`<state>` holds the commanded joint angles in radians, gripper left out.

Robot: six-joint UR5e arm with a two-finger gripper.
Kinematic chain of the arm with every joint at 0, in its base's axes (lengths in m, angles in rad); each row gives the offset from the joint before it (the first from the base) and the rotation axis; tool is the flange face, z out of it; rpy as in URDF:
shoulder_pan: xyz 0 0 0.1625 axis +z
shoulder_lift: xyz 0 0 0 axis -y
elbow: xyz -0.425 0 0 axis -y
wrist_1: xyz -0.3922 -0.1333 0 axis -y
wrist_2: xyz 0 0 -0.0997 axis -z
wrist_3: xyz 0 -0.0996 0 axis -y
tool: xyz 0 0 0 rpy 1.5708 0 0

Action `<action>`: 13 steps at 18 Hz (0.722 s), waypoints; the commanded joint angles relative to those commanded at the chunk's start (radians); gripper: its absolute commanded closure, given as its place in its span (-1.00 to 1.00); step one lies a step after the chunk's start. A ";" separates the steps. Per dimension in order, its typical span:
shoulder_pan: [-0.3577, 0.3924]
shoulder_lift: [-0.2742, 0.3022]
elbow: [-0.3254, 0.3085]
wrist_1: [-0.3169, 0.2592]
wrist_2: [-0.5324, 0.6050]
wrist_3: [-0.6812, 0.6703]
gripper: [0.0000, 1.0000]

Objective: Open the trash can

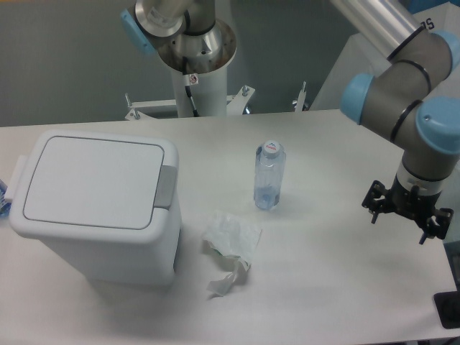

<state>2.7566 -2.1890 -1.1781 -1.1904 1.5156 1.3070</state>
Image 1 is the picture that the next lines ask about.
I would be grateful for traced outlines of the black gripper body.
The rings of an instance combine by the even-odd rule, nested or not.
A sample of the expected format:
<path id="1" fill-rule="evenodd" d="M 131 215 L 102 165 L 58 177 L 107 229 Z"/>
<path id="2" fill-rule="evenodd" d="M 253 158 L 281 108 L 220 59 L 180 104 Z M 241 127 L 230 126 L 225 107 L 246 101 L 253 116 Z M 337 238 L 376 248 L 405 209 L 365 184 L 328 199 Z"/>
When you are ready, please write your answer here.
<path id="1" fill-rule="evenodd" d="M 410 220 L 428 220 L 443 215 L 436 208 L 443 182 L 421 180 L 411 176 L 396 175 L 390 189 L 389 213 Z"/>

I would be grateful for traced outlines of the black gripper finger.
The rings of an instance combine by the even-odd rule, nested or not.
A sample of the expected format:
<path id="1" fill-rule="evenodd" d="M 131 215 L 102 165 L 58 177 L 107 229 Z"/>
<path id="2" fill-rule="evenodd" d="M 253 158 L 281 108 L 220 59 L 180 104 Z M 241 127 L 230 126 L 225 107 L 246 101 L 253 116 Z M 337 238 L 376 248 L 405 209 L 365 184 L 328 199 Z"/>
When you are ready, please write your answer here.
<path id="1" fill-rule="evenodd" d="M 391 191 L 378 180 L 374 180 L 362 201 L 362 206 L 372 215 L 375 224 L 381 213 L 392 213 Z"/>
<path id="2" fill-rule="evenodd" d="M 454 216 L 454 211 L 451 208 L 435 208 L 428 216 L 423 217 L 420 221 L 420 228 L 423 234 L 419 240 L 419 244 L 424 244 L 426 239 L 446 238 L 451 221 Z"/>

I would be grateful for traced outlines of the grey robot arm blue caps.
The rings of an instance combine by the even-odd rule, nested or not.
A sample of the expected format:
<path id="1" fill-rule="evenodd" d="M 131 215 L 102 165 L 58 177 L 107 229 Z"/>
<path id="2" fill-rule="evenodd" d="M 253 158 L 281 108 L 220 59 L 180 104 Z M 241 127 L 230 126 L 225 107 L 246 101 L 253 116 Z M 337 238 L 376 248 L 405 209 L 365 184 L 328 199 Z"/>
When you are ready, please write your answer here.
<path id="1" fill-rule="evenodd" d="M 336 1 L 335 7 L 386 57 L 377 77 L 355 76 L 343 114 L 403 150 L 391 188 L 373 182 L 363 206 L 416 222 L 424 239 L 444 239 L 454 212 L 437 208 L 444 181 L 459 160 L 459 100 L 431 91 L 459 65 L 459 39 L 429 32 L 397 1 Z M 213 1 L 137 1 L 121 13 L 126 35 L 170 69 L 181 117 L 225 116 L 226 67 L 235 34 L 217 19 Z"/>

